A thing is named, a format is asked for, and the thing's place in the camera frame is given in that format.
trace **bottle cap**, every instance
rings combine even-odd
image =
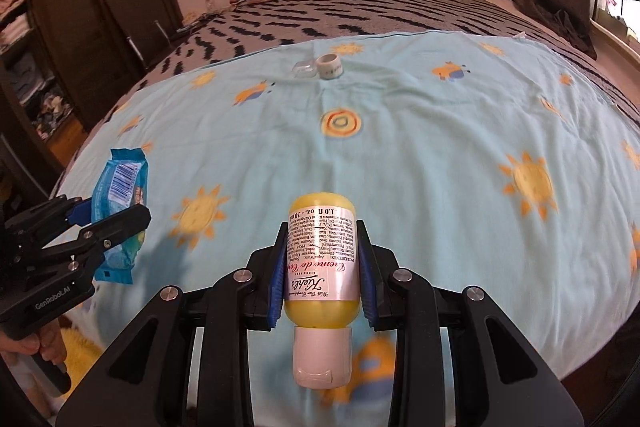
[[[351,380],[351,328],[300,328],[293,333],[293,378],[310,389]]]

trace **screw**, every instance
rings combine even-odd
[[[398,268],[394,272],[394,279],[399,282],[409,282],[413,278],[414,278],[414,274],[412,274],[406,268]]]
[[[466,296],[469,297],[472,301],[481,301],[484,299],[484,292],[475,286],[471,286],[466,290]]]
[[[160,298],[163,301],[172,301],[179,295],[178,288],[175,286],[167,286],[166,288],[162,288],[160,292]]]
[[[253,276],[254,274],[251,273],[251,270],[242,268],[241,270],[237,270],[236,273],[234,273],[234,280],[236,282],[247,282],[250,281],[251,277]]]

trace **snack packet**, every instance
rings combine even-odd
[[[94,188],[92,223],[134,204],[145,204],[147,175],[148,164],[142,149],[111,149],[111,159]],[[133,284],[131,270],[144,239],[143,231],[107,250],[104,262],[95,271],[95,280]]]

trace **blanket with sun pattern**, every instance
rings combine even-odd
[[[294,76],[325,53],[341,56],[339,78]],[[320,190],[353,201],[372,242],[433,285],[486,289],[559,377],[640,299],[638,128],[529,39],[315,40],[182,73],[114,112],[60,192],[91,195],[110,148],[145,151],[152,221],[134,283],[99,283],[71,313],[101,346],[162,286],[207,287],[244,266],[291,201]],[[354,380],[302,401],[291,328],[283,317],[250,334],[256,423],[385,425],[392,339],[357,319]]]

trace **yellow bottle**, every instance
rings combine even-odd
[[[285,311],[297,326],[293,377],[312,389],[351,379],[351,328],[358,315],[355,208],[331,192],[300,196],[289,209]]]

